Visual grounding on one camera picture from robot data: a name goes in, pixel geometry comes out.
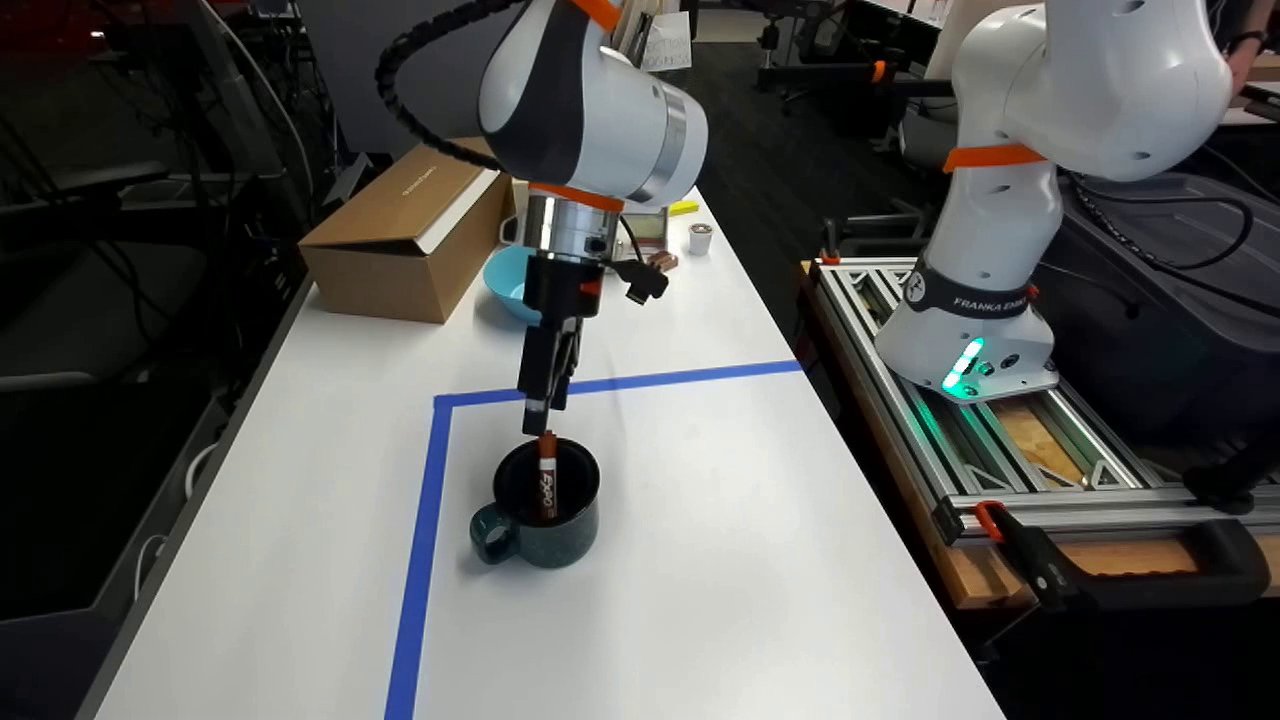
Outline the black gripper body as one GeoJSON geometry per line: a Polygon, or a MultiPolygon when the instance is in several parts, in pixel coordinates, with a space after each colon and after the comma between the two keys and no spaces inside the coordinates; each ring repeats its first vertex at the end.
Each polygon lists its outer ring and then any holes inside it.
{"type": "Polygon", "coordinates": [[[551,365],[554,330],[575,318],[579,325],[598,314],[598,264],[570,264],[537,251],[529,260],[525,299],[538,314],[538,321],[525,333],[518,378],[543,382],[551,365]]]}

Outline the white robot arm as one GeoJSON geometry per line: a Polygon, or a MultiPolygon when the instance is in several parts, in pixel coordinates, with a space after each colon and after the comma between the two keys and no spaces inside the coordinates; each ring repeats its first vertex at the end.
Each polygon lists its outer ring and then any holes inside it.
{"type": "Polygon", "coordinates": [[[506,176],[551,199],[551,244],[529,260],[525,431],[568,400],[579,325],[598,307],[625,207],[683,199],[706,158],[706,116],[675,86],[607,47],[613,0],[529,0],[478,86],[478,132],[506,176]]]}

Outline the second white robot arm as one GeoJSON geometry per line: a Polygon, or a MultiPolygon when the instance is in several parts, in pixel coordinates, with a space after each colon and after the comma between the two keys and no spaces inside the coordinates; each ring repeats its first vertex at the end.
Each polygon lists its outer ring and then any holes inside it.
{"type": "Polygon", "coordinates": [[[1230,74],[1205,0],[954,0],[932,74],[954,93],[947,196],[876,358],[954,405],[1057,385],[1031,277],[1063,226],[1061,176],[1180,163],[1224,122],[1230,74]]]}

